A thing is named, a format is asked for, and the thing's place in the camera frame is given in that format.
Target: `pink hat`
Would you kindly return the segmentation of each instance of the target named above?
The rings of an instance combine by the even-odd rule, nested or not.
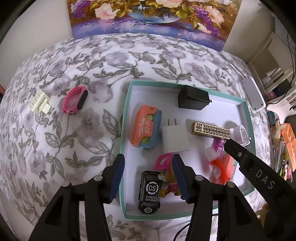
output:
[[[166,169],[170,172],[170,164],[172,163],[174,153],[165,153],[160,155],[154,166],[154,170],[163,170]]]

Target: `black cube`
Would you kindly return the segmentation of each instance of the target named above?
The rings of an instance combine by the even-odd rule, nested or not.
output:
[[[184,85],[178,95],[179,108],[202,110],[210,102],[207,91],[189,85]]]

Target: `gold patterned object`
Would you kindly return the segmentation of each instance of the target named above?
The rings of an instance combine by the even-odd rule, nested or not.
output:
[[[192,133],[203,137],[230,139],[230,130],[204,124],[201,122],[194,122],[192,124]]]

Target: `floral painting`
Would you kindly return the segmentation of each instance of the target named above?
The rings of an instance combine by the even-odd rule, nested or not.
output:
[[[67,0],[73,36],[160,34],[221,51],[242,0]]]

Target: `white power adapter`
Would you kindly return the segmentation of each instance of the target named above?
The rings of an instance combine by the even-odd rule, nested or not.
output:
[[[172,126],[168,119],[168,125],[161,129],[161,138],[163,142],[163,153],[189,150],[189,139],[186,126],[177,125],[176,119],[175,125]]]

